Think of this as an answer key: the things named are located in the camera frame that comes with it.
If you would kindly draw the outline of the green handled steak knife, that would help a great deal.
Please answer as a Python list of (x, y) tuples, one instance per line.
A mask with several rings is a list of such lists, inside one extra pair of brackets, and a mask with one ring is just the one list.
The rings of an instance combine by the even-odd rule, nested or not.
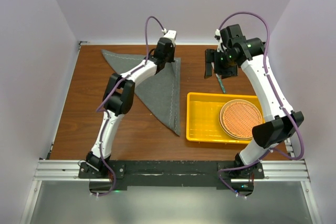
[(223, 82), (222, 82), (221, 77), (220, 77), (218, 74), (216, 74), (215, 76), (216, 76), (216, 78), (217, 78), (217, 80), (218, 80), (218, 83), (219, 83), (219, 86), (220, 86), (222, 92), (223, 92), (223, 93), (226, 93), (226, 89), (225, 89), (225, 87), (224, 87), (224, 85), (223, 85)]

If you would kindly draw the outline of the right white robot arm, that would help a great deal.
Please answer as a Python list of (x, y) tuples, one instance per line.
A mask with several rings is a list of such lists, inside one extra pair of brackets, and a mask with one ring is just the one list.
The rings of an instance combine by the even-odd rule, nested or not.
[(250, 81), (264, 114), (264, 123), (252, 129), (251, 142), (236, 155), (232, 168), (219, 172), (229, 178), (246, 178), (276, 146), (292, 137), (304, 121), (284, 97), (266, 56), (266, 44), (259, 38), (247, 39), (238, 24), (215, 31), (217, 49), (205, 50), (205, 78), (213, 73), (221, 78), (241, 69)]

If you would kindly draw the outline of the grey cloth napkin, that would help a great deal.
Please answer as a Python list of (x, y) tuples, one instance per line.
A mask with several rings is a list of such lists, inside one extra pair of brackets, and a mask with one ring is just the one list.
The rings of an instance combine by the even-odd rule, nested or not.
[[(118, 74), (136, 67), (143, 55), (118, 54), (102, 50), (110, 67)], [(150, 112), (176, 135), (181, 135), (180, 125), (181, 58), (166, 63), (163, 70), (135, 87), (135, 94)]]

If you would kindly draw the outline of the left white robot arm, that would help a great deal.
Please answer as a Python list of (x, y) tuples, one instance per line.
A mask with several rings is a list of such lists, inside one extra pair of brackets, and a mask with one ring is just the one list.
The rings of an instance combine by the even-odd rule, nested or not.
[(157, 42), (153, 54), (148, 54), (138, 65), (122, 74), (110, 76), (102, 104), (102, 124), (91, 151), (86, 156), (86, 164), (97, 178), (105, 177), (111, 169), (108, 161), (117, 129), (123, 117), (130, 111), (135, 88), (146, 79), (164, 69), (166, 63), (173, 62), (175, 39), (163, 36)]

